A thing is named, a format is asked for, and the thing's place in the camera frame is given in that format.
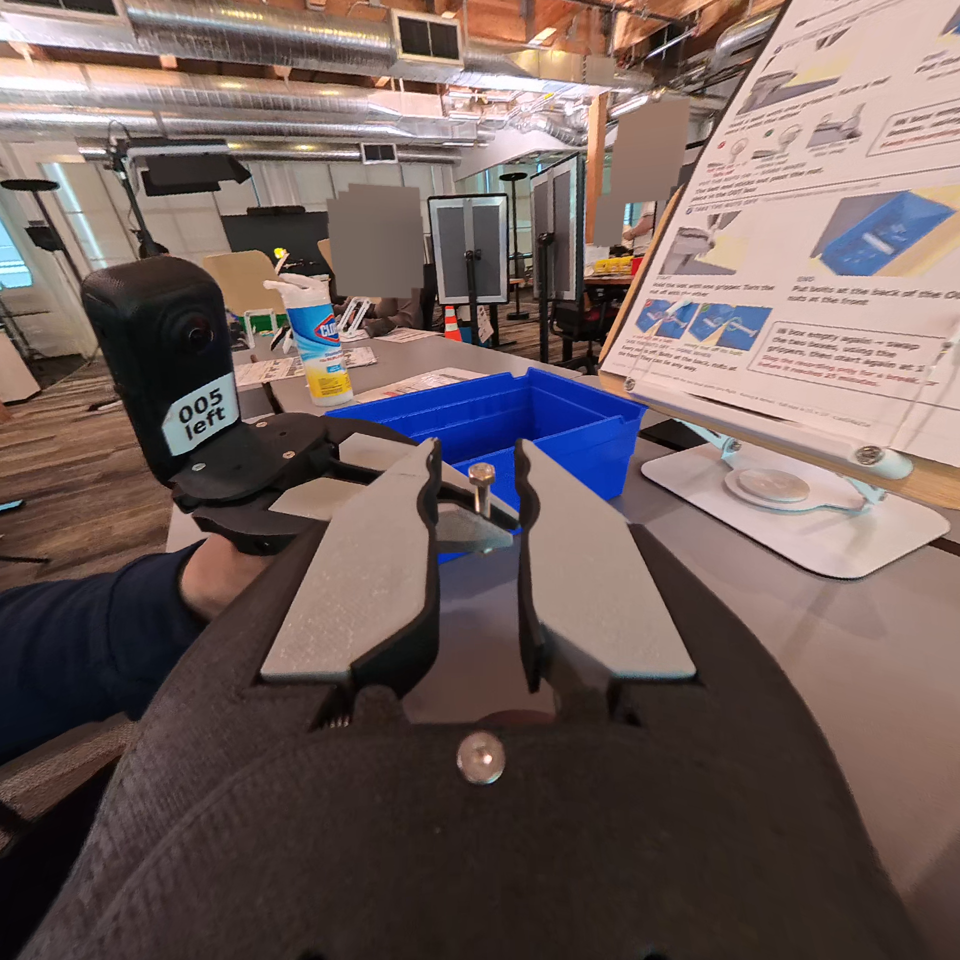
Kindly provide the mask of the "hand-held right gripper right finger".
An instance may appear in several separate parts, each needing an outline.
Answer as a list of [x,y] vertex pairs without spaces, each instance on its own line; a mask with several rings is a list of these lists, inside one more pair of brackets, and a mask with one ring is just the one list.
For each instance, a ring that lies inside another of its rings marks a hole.
[[696,666],[627,519],[531,440],[514,446],[514,479],[529,692],[692,680]]

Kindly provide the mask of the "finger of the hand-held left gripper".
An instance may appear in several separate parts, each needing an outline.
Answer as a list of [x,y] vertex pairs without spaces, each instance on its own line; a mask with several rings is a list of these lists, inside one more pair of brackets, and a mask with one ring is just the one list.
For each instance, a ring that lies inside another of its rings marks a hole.
[[[334,478],[318,478],[286,490],[271,504],[277,516],[330,522],[335,514],[365,490],[365,486]],[[490,553],[513,544],[513,534],[474,509],[442,503],[438,506],[440,554]]]
[[[339,443],[339,457],[343,463],[354,467],[384,472],[414,450],[415,446],[416,444],[402,443],[390,438],[353,433]],[[452,466],[444,462],[441,468],[441,480],[449,486],[467,492],[470,501],[475,500],[476,486],[470,479],[467,466]],[[520,515],[517,509],[495,494],[493,484],[490,484],[488,488],[488,500],[492,520],[496,518],[510,520],[511,529],[520,527]]]

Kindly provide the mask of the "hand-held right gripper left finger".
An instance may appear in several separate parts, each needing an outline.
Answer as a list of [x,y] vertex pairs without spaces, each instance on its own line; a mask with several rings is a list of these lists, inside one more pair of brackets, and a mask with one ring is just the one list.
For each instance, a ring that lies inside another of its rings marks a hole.
[[260,669],[266,684],[407,694],[439,651],[441,447],[428,438],[336,511]]

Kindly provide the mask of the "blue plastic bin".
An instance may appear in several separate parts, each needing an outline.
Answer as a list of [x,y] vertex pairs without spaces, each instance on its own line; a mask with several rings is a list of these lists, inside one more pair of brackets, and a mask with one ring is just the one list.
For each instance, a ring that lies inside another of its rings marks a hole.
[[494,466],[493,491],[516,510],[514,450],[527,440],[600,498],[621,495],[643,416],[642,405],[588,384],[529,367],[327,413],[385,426],[413,441],[437,438],[443,461]]

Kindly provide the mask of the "person's left forearm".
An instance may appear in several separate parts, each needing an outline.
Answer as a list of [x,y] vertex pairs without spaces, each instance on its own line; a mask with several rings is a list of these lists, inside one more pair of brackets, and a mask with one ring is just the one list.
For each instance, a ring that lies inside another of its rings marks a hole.
[[180,583],[192,544],[1,594],[1,762],[125,714],[138,719],[206,622]]

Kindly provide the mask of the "person's left hand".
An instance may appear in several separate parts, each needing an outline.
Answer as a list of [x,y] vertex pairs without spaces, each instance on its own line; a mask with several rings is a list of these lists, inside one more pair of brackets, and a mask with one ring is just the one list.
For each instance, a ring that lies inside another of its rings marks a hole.
[[274,558],[245,554],[220,534],[210,534],[186,560],[178,593],[186,608],[210,623],[269,569]]

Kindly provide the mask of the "disinfectant wipes canister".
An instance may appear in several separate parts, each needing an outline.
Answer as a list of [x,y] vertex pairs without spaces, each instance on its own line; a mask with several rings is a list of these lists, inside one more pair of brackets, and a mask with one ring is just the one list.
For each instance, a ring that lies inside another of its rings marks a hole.
[[311,401],[321,408],[351,402],[354,392],[338,321],[330,298],[330,278],[285,273],[264,280],[281,298]]

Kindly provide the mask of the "white cabinet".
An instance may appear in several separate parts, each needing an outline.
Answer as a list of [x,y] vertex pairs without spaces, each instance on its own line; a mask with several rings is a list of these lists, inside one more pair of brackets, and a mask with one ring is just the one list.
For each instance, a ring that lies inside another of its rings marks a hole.
[[1,331],[1,402],[4,405],[27,402],[42,392],[42,387],[20,356],[14,342]]

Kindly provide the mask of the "black display screen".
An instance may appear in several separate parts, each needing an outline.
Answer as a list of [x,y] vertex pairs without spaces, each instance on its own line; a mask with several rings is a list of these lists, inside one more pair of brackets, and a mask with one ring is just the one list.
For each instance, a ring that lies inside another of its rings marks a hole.
[[222,215],[221,223],[232,252],[259,251],[270,259],[283,249],[294,261],[318,262],[318,244],[329,238],[325,211]]

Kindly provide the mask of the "black studio light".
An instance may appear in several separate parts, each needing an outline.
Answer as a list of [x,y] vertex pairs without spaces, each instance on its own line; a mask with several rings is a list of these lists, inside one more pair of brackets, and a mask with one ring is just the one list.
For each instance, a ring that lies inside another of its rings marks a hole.
[[133,136],[114,125],[106,134],[107,167],[128,198],[214,193],[223,183],[242,185],[251,172],[224,139]]

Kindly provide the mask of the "white framed grey panel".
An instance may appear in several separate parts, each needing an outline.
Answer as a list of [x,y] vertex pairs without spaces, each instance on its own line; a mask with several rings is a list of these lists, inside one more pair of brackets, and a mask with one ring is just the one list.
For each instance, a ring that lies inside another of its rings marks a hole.
[[434,196],[428,218],[438,302],[504,305],[509,300],[508,198]]
[[579,153],[530,180],[534,296],[576,302],[583,293],[585,160]]

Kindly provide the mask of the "black office chair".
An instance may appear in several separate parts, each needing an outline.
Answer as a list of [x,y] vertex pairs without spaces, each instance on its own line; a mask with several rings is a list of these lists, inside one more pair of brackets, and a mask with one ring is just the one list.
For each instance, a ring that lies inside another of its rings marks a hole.
[[617,298],[590,299],[586,293],[577,301],[553,303],[549,331],[561,341],[558,366],[596,375],[598,357],[594,348],[603,347],[620,306]]

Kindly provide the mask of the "white air vent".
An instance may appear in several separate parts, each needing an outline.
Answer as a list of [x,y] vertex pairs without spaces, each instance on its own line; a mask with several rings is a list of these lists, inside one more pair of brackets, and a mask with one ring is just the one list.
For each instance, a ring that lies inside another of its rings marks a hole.
[[462,29],[455,18],[393,8],[390,25],[400,60],[439,66],[464,65]]

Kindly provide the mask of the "silver ventilation duct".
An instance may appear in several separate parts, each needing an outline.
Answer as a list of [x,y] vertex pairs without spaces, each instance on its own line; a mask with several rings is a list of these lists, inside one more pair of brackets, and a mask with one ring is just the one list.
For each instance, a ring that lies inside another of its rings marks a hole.
[[382,140],[445,147],[488,139],[439,96],[337,83],[198,75],[78,62],[1,60],[2,123],[51,133],[114,121],[168,137]]
[[518,89],[572,84],[645,90],[652,76],[614,58],[538,46],[470,40],[462,22],[463,66],[399,59],[391,8],[382,20],[338,16],[254,2],[124,2],[134,38],[156,54],[322,73],[387,76],[455,87]]

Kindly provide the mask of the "wooden support post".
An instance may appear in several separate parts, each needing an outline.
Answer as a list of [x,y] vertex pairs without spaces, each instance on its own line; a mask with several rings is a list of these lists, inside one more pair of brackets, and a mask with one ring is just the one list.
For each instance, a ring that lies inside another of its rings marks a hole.
[[594,243],[598,202],[603,189],[606,155],[609,93],[598,94],[591,102],[587,115],[587,139],[584,164],[584,241]]

